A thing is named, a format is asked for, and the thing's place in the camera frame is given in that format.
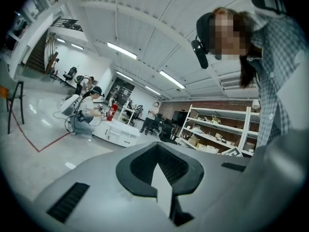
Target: red floor line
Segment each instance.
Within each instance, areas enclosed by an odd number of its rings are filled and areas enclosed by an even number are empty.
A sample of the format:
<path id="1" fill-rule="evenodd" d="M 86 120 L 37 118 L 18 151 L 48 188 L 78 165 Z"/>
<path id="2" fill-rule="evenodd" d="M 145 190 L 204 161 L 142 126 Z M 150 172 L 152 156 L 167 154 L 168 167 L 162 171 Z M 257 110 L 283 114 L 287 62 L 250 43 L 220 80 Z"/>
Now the red floor line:
<path id="1" fill-rule="evenodd" d="M 15 114 L 14 114 L 13 111 L 12 111 L 12 114 L 13 114 L 13 117 L 14 117 L 14 119 L 15 119 L 15 121 L 16 121 L 16 124 L 17 124 L 19 130 L 21 131 L 21 133 L 23 134 L 23 136 L 25 137 L 25 139 L 29 142 L 29 144 L 30 144 L 38 153 L 42 152 L 43 150 L 45 150 L 45 149 L 48 148 L 49 146 L 53 145 L 54 143 L 58 142 L 60 139 L 64 138 L 65 136 L 69 135 L 69 132 L 68 132 L 67 134 L 64 134 L 63 136 L 57 138 L 56 140 L 52 141 L 52 142 L 49 143 L 48 145 L 44 146 L 41 150 L 39 150 L 39 149 L 33 144 L 33 142 L 31 142 L 30 139 L 25 135 L 25 133 L 24 133 L 24 131 L 21 129 L 21 127 L 20 127 L 20 125 L 19 125 L 19 123 L 18 123 L 18 121 L 17 121 L 17 119 L 16 119 Z"/>

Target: kneeling person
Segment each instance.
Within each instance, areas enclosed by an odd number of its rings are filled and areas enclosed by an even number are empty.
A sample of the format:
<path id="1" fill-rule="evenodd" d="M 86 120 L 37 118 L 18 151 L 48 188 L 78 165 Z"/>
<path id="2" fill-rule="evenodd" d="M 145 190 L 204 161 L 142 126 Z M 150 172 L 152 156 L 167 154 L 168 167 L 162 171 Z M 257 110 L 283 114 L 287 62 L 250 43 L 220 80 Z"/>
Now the kneeling person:
<path id="1" fill-rule="evenodd" d="M 144 122 L 143 127 L 141 128 L 140 132 L 143 132 L 145 127 L 146 127 L 145 135 L 147 135 L 148 130 L 153 125 L 153 122 L 155 120 L 155 116 L 158 114 L 158 112 L 159 112 L 159 103 L 156 102 L 154 104 L 154 106 L 151 109 L 149 109 L 148 115 L 145 119 L 145 122 Z"/>
<path id="2" fill-rule="evenodd" d="M 79 121 L 77 116 L 70 117 L 69 130 L 72 135 L 77 133 L 92 134 L 94 128 L 89 125 L 94 117 L 102 117 L 99 111 L 95 111 L 93 100 L 98 99 L 102 95 L 102 89 L 95 86 L 88 94 L 88 96 L 83 97 L 78 111 L 82 111 L 85 120 Z"/>

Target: shoe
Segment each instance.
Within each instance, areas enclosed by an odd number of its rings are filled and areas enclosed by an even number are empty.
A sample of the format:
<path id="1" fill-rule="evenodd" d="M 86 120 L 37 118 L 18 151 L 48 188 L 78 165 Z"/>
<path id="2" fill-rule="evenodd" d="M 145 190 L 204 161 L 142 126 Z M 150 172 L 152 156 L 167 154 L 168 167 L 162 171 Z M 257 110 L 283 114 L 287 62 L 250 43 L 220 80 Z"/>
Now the shoe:
<path id="1" fill-rule="evenodd" d="M 72 126 L 71 123 L 69 123 L 68 127 L 69 127 L 70 134 L 73 135 L 73 136 L 75 136 L 75 135 L 76 135 L 76 132 L 73 132 L 74 129 L 73 129 L 73 126 Z"/>

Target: plaid shirt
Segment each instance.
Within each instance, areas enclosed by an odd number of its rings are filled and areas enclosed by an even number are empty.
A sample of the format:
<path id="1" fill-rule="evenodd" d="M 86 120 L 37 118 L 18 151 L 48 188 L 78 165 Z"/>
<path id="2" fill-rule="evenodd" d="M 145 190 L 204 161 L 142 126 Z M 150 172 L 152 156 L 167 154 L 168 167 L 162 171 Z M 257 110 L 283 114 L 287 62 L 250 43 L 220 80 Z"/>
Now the plaid shirt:
<path id="1" fill-rule="evenodd" d="M 305 51 L 308 43 L 301 27 L 290 17 L 277 19 L 259 14 L 250 17 L 255 21 L 251 42 L 262 49 L 261 59 L 248 58 L 248 61 L 257 71 L 255 81 L 261 103 L 257 146 L 263 146 L 292 128 L 277 92 L 297 68 L 295 56 Z M 280 113 L 281 128 L 274 123 L 276 112 Z"/>

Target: orange object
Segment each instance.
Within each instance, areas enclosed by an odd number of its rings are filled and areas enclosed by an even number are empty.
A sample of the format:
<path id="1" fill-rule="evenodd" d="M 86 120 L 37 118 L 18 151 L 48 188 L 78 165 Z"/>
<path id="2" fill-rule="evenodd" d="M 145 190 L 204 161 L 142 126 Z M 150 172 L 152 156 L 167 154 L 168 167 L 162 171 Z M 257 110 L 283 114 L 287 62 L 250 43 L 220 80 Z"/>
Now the orange object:
<path id="1" fill-rule="evenodd" d="M 0 96 L 6 99 L 8 98 L 8 95 L 9 95 L 9 90 L 7 88 L 0 86 Z"/>
<path id="2" fill-rule="evenodd" d="M 117 103 L 114 103 L 111 108 L 109 109 L 108 113 L 107 113 L 107 120 L 108 121 L 111 121 L 112 118 L 114 117 L 116 111 L 117 111 L 117 108 L 118 108 L 118 104 Z"/>

